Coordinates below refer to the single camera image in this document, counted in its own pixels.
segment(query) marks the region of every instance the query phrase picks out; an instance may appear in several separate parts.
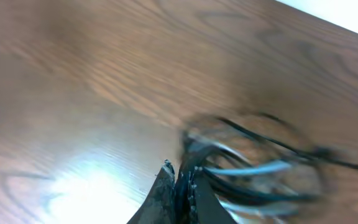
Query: bundle of wires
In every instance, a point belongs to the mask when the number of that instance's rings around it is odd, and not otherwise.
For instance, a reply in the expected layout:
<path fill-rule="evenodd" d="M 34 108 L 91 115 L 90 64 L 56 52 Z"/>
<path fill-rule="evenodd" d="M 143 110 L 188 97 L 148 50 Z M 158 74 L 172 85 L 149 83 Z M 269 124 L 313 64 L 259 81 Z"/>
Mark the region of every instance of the bundle of wires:
<path fill-rule="evenodd" d="M 304 135 L 293 126 L 270 114 L 253 113 L 252 115 L 270 119 L 304 138 Z M 212 118 L 224 124 L 226 129 L 209 129 L 192 134 L 191 128 L 197 125 L 193 123 L 183 131 L 185 153 L 175 186 L 175 209 L 179 214 L 185 213 L 188 209 L 190 211 L 188 216 L 192 216 L 191 213 L 194 210 L 192 208 L 195 207 L 195 203 L 191 191 L 194 189 L 195 175 L 202 175 L 208 181 L 214 194 L 227 211 L 270 217 L 277 222 L 282 222 L 282 217 L 298 213 L 301 204 L 312 202 L 320 198 L 321 194 L 295 192 L 289 186 L 275 179 L 275 175 L 293 170 L 298 166 L 307 166 L 316 173 L 318 184 L 323 185 L 324 175 L 321 171 L 323 163 L 358 170 L 357 164 L 336 159 L 330 149 L 312 144 L 309 151 L 297 149 L 268 136 L 255 133 L 226 118 L 214 116 Z M 263 146 L 275 144 L 285 151 L 279 152 L 278 157 L 268 160 L 264 164 L 252 166 L 246 155 L 215 139 L 205 137 L 208 132 L 225 132 L 227 129 L 252 141 L 260 150 L 272 150 Z M 222 168 L 219 165 L 219 161 L 222 160 L 233 168 Z M 269 187 L 264 187 L 265 190 L 259 189 L 261 185 L 255 185 L 255 182 L 260 179 L 264 180 L 265 186 L 269 185 Z"/>

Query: white wire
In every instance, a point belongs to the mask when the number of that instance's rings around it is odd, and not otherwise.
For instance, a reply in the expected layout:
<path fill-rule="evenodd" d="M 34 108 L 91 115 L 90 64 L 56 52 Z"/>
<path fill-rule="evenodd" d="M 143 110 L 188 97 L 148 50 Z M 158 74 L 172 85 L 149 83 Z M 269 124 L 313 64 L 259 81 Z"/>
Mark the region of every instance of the white wire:
<path fill-rule="evenodd" d="M 273 162 L 268 162 L 266 164 L 244 168 L 244 169 L 216 169 L 216 168 L 208 168 L 204 167 L 204 169 L 210 171 L 213 174 L 217 175 L 236 175 L 236 176 L 247 176 L 247 175 L 261 175 L 268 174 L 271 172 L 278 172 L 282 170 L 291 169 L 292 165 L 290 163 L 277 160 Z"/>
<path fill-rule="evenodd" d="M 299 206 L 290 202 L 277 202 L 260 207 L 236 205 L 233 203 L 219 201 L 221 205 L 228 210 L 235 212 L 246 213 L 249 215 L 262 215 L 268 217 L 275 217 L 280 215 L 293 215 L 299 209 Z"/>

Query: brown wood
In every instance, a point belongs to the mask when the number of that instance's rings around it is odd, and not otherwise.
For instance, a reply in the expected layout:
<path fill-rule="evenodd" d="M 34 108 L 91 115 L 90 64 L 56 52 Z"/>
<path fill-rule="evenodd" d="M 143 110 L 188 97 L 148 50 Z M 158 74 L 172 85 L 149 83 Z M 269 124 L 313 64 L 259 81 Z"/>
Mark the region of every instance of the brown wood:
<path fill-rule="evenodd" d="M 358 161 L 358 34 L 269 0 L 0 0 L 0 223 L 125 223 L 184 119 L 248 109 Z M 302 223 L 358 223 L 333 169 Z"/>

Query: wood grain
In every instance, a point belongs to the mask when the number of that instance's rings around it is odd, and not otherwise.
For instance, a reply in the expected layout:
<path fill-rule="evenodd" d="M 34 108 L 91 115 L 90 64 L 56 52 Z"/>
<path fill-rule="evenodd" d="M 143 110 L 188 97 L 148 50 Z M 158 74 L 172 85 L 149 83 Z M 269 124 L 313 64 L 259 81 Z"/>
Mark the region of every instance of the wood grain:
<path fill-rule="evenodd" d="M 249 109 L 358 162 L 358 35 L 270 0 L 0 0 L 0 223 L 125 223 L 184 119 Z M 301 222 L 358 223 L 333 173 Z"/>

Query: wooden table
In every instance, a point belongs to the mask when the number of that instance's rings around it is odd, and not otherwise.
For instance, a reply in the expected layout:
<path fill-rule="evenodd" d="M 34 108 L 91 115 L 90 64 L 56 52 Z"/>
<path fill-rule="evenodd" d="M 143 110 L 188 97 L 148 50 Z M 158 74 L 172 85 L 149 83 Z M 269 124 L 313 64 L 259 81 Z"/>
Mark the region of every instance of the wooden table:
<path fill-rule="evenodd" d="M 249 109 L 358 162 L 358 34 L 269 0 L 0 0 L 0 223 L 125 223 L 184 119 Z M 358 223 L 332 169 L 302 223 Z"/>

